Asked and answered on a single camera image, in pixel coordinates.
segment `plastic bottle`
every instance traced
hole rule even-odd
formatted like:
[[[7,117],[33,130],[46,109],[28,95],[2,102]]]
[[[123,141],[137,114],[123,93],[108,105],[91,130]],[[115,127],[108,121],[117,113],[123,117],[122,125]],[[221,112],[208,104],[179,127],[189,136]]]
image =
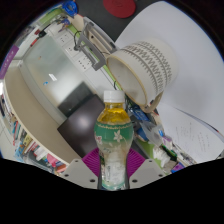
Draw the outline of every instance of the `plastic bottle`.
[[[125,183],[126,157],[133,140],[133,125],[124,108],[123,91],[104,92],[105,109],[95,127],[95,139],[100,152],[102,186],[118,190]]]

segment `cable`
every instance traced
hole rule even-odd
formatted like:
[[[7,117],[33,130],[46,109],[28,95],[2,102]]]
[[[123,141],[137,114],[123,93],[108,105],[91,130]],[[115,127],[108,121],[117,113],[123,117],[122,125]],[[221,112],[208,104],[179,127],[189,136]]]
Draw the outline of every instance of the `cable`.
[[[75,33],[75,35],[74,35],[74,41],[75,41],[75,47],[74,47],[74,49],[76,49],[76,45],[77,45],[77,44],[76,44],[75,37],[76,37],[76,34],[77,34],[78,32],[81,33],[82,31],[77,31],[77,32]]]
[[[117,88],[116,88],[116,85],[115,85],[115,84],[116,84],[116,81],[114,81],[114,89],[115,89],[115,90],[117,90]]]

